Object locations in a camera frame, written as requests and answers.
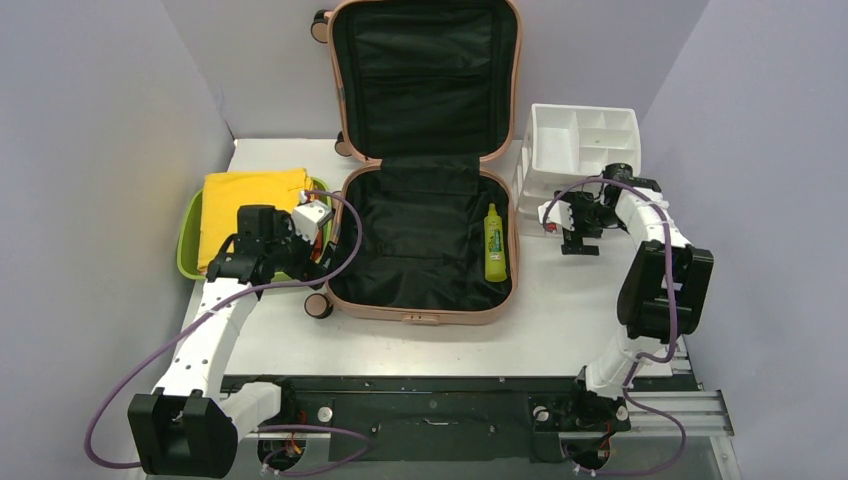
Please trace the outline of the pink hard-shell suitcase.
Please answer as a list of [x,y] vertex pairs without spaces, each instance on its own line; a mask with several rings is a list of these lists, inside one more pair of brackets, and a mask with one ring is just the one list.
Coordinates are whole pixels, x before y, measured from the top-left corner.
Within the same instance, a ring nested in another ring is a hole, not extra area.
[[[333,306],[424,325],[485,325],[518,287],[513,196],[490,163],[509,148],[522,23],[509,1],[345,1],[314,14],[359,167],[331,241]],[[484,278],[484,217],[502,218],[508,278]]]

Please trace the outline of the white plastic drawer organizer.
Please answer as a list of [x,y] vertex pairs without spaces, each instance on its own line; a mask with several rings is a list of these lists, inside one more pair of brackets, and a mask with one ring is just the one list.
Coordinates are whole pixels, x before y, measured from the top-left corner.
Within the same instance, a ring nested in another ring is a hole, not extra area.
[[633,109],[532,104],[512,173],[519,232],[551,237],[539,224],[537,208],[560,188],[616,163],[640,173],[641,140]]

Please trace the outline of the small green bottle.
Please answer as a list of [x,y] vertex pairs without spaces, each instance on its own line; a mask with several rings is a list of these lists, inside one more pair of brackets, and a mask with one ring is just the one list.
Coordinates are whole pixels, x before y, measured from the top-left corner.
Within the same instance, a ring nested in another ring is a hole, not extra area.
[[484,278],[492,283],[508,278],[503,223],[494,203],[484,217]]

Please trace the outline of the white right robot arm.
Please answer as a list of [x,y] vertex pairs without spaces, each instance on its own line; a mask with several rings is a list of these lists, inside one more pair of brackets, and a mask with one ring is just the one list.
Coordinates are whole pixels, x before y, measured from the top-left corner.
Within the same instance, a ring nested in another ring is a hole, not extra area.
[[583,367],[575,392],[564,400],[566,418],[580,429],[622,422],[624,393],[636,373],[667,363],[677,340],[700,322],[714,256],[677,228],[660,185],[636,177],[630,165],[612,164],[600,175],[559,192],[565,255],[596,256],[598,239],[617,228],[633,241],[635,254],[616,300],[619,323],[607,350]]

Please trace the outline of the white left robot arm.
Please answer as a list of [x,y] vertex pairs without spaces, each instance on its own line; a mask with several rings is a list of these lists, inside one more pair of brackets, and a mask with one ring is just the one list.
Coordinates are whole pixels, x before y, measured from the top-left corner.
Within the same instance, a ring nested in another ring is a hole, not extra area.
[[221,398],[225,368],[261,286],[282,272],[309,281],[325,273],[312,255],[333,210],[306,200],[291,211],[245,205],[236,229],[210,262],[201,305],[188,335],[149,394],[137,394],[128,420],[143,471],[149,475],[207,477],[228,474],[240,441],[262,422],[291,427],[298,402],[279,385],[253,382]]

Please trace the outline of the yellow box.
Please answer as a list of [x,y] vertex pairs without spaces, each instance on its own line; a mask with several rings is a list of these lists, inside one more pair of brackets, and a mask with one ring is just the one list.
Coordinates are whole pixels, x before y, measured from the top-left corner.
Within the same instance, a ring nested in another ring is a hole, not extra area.
[[201,194],[196,267],[206,273],[226,238],[237,231],[237,212],[244,205],[271,205],[291,212],[300,192],[316,187],[304,168],[241,171],[206,176]]

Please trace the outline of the green plastic tray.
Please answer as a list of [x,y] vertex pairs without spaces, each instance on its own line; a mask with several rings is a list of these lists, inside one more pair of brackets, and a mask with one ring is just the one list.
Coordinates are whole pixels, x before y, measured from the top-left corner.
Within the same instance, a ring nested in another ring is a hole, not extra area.
[[[310,176],[315,180],[313,190],[328,191],[329,184],[324,180]],[[203,280],[206,273],[196,267],[199,246],[199,225],[202,189],[189,201],[183,216],[183,224],[177,243],[176,265],[180,273],[190,280]]]

